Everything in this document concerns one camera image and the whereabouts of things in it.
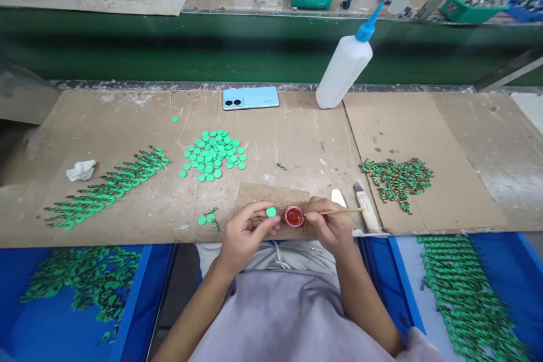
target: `glue bottle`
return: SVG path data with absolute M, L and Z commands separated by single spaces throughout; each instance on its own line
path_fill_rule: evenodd
M 317 88 L 317 103 L 322 109 L 339 105 L 356 78 L 372 59 L 373 51 L 368 41 L 375 32 L 375 21 L 382 7 L 381 2 L 369 20 L 360 26 L 356 35 L 339 40 Z

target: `red paint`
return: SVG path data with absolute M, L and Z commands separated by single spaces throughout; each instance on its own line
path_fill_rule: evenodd
M 285 212 L 285 221 L 292 227 L 299 227 L 305 221 L 305 218 L 302 216 L 303 213 L 297 206 L 291 206 Z

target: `smartphone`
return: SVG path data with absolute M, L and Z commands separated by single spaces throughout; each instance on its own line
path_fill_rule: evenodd
M 222 92 L 224 110 L 258 109 L 279 106 L 276 87 L 227 89 Z

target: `pile of green keychains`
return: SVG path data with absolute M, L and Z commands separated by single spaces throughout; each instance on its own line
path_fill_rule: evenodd
M 412 158 L 405 163 L 397 163 L 390 159 L 376 163 L 366 159 L 360 169 L 368 174 L 373 183 L 379 187 L 377 190 L 384 203 L 397 201 L 402 210 L 411 215 L 411 206 L 407 201 L 409 195 L 419 195 L 424 192 L 431 186 L 430 179 L 434 177 L 434 172 L 426 168 L 424 164 L 418 158 Z
M 231 169 L 238 166 L 244 170 L 247 165 L 245 160 L 245 149 L 239 146 L 239 140 L 233 140 L 226 130 L 203 131 L 202 138 L 196 139 L 194 145 L 187 147 L 183 153 L 184 158 L 190 162 L 183 165 L 179 172 L 180 178 L 185 178 L 187 172 L 193 168 L 198 170 L 198 182 L 213 182 L 216 178 L 222 177 L 222 162 L 226 161 L 226 168 Z
M 75 289 L 74 311 L 97 305 L 97 321 L 116 321 L 102 341 L 115 341 L 124 306 L 141 255 L 119 246 L 57 248 L 40 262 L 21 302 L 56 296 L 64 286 Z
M 468 362 L 528 362 L 528 349 L 512 328 L 486 277 L 475 244 L 466 236 L 418 236 L 429 287 L 458 355 Z
M 46 211 L 56 213 L 47 218 L 47 226 L 72 229 L 77 223 L 82 223 L 96 212 L 112 205 L 117 198 L 142 182 L 146 182 L 170 161 L 164 156 L 162 149 L 149 146 L 150 152 L 140 150 L 134 154 L 136 162 L 124 162 L 125 167 L 115 167 L 117 172 L 108 172 L 100 178 L 106 182 L 98 185 L 89 185 L 88 189 L 79 189 L 81 195 L 68 195 L 70 202 L 55 202 L 55 206 L 44 208 Z

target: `crumpled paper towel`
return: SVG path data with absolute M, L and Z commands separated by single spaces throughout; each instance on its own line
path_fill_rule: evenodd
M 92 177 L 95 164 L 95 160 L 77 161 L 74 164 L 74 168 L 66 170 L 66 177 L 72 182 L 88 180 Z

